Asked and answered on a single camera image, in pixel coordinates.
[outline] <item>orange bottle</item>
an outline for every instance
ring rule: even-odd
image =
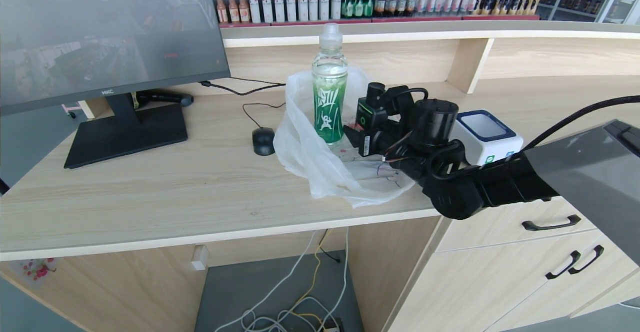
[[[240,0],[240,21],[243,23],[251,22],[249,17],[249,3],[247,0]]]
[[[227,16],[227,6],[224,0],[215,0],[215,8],[217,9],[217,21],[220,24],[228,23],[229,16]]]
[[[231,17],[232,23],[240,22],[240,10],[238,10],[236,0],[229,0],[229,17]]]

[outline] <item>computer mouse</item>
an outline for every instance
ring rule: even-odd
[[[274,154],[274,136],[276,133],[271,128],[260,127],[254,129],[251,136],[253,137],[253,151],[259,156],[270,156]]]

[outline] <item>wooden cabinet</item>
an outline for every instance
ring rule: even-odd
[[[492,325],[489,331],[568,316],[637,268],[610,239],[598,233],[599,238],[593,243],[580,244],[578,239],[571,241],[572,248],[581,253],[573,268],[545,282]]]
[[[600,236],[586,231],[434,253],[389,331],[485,330],[546,284],[547,272],[566,266],[573,250],[585,249]]]
[[[570,223],[569,216],[576,216],[576,223]],[[525,221],[540,227],[564,226],[528,231],[522,225]],[[562,197],[553,198],[549,202],[535,200],[489,208],[466,220],[452,221],[436,252],[531,240],[589,229],[595,229],[595,226]]]

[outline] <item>green bottle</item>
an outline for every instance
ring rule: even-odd
[[[313,126],[331,144],[343,137],[343,102],[349,65],[342,53],[343,35],[338,24],[324,25],[320,53],[311,64],[313,76]]]
[[[347,4],[349,3],[349,0],[342,0],[342,6],[340,7],[341,11],[340,14],[342,15],[343,18],[347,17]]]
[[[371,17],[373,15],[373,0],[364,0],[364,16]]]
[[[362,0],[353,1],[353,16],[356,18],[362,18],[364,14],[364,2]]]

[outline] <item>white plastic bag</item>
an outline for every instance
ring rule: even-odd
[[[368,78],[349,67],[342,109],[343,124],[355,120],[358,98],[367,93]],[[311,196],[338,195],[353,207],[388,202],[414,185],[404,173],[382,162],[381,156],[362,158],[347,137],[327,145],[313,126],[311,71],[290,76],[285,88],[286,112],[273,145],[286,170],[309,180]]]

